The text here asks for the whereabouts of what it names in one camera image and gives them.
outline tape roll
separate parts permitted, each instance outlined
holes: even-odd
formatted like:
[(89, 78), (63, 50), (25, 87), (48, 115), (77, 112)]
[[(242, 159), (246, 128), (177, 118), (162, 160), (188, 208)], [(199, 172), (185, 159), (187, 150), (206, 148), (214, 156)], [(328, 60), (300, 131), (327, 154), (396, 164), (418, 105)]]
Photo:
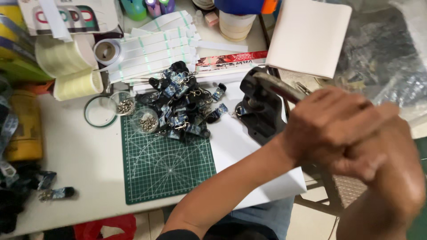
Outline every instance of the tape roll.
[(255, 14), (238, 16), (220, 10), (219, 29), (221, 35), (229, 41), (241, 41), (248, 36), (255, 18)]
[(37, 37), (35, 57), (50, 77), (77, 73), (97, 65), (90, 43), (93, 34), (76, 34), (72, 38), (73, 42), (64, 43), (51, 35)]
[(212, 0), (193, 0), (193, 3), (203, 10), (212, 10), (215, 8)]
[(120, 43), (115, 39), (104, 39), (94, 47), (95, 59), (106, 67), (99, 72), (115, 69), (125, 59)]
[(56, 78), (53, 96), (58, 101), (102, 93), (101, 74), (88, 68), (78, 73)]
[(219, 17), (222, 18), (223, 21), (226, 22), (228, 25), (246, 27), (249, 24), (253, 23), (257, 16), (255, 14), (239, 16), (234, 14), (228, 14), (220, 10)]

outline black cord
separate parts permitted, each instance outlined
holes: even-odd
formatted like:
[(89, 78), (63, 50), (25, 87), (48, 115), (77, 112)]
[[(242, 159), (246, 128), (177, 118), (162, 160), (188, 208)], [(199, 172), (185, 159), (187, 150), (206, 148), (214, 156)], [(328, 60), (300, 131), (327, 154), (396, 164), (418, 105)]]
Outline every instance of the black cord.
[(332, 227), (332, 231), (330, 232), (330, 235), (328, 237), (328, 240), (330, 240), (330, 238), (332, 237), (333, 234), (333, 230), (335, 229), (336, 223), (338, 222), (339, 217), (335, 218), (335, 222), (333, 223), (333, 227)]

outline wrist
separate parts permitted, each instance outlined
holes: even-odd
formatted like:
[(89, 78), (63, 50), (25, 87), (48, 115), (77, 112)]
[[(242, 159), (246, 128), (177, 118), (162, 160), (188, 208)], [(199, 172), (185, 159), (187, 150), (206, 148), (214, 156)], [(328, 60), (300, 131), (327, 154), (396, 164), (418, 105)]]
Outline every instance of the wrist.
[(268, 144), (265, 145), (267, 150), (272, 153), (271, 160), (281, 169), (287, 171), (299, 167), (298, 161), (289, 155), (286, 148), (286, 140), (283, 137), (283, 132), (274, 137)]

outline white table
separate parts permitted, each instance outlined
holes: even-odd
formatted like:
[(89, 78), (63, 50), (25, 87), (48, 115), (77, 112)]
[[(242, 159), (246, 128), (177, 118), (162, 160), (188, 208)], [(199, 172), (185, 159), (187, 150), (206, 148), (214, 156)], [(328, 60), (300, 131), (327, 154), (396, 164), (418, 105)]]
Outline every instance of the white table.
[[(176, 10), (195, 14), (191, 0), (177, 0)], [(148, 22), (134, 22), (125, 17), (125, 31)], [(202, 39), (229, 44), (248, 45), (249, 51), (266, 49), (261, 25), (254, 22), (247, 39), (229, 42), (219, 33), (218, 25), (197, 27)], [(202, 49), (201, 57), (231, 54), (229, 51)], [(178, 203), (184, 195), (126, 205), (120, 120), (105, 129), (88, 125), (83, 108), (92, 98), (82, 97), (64, 102), (50, 95), (39, 97), (44, 131), (44, 169), (58, 173), (53, 188), (72, 186), (78, 191), (74, 200), (41, 203), (33, 193), (18, 215), (16, 230), (0, 239), (77, 223), (147, 211)]]

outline yellow container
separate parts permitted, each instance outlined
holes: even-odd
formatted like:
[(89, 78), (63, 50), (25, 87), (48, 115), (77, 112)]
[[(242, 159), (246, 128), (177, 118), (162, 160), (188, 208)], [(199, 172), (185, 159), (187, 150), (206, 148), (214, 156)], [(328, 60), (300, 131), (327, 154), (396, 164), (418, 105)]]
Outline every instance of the yellow container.
[(38, 160), (43, 157), (40, 108), (36, 95), (15, 90), (10, 98), (19, 124), (5, 150), (8, 161)]

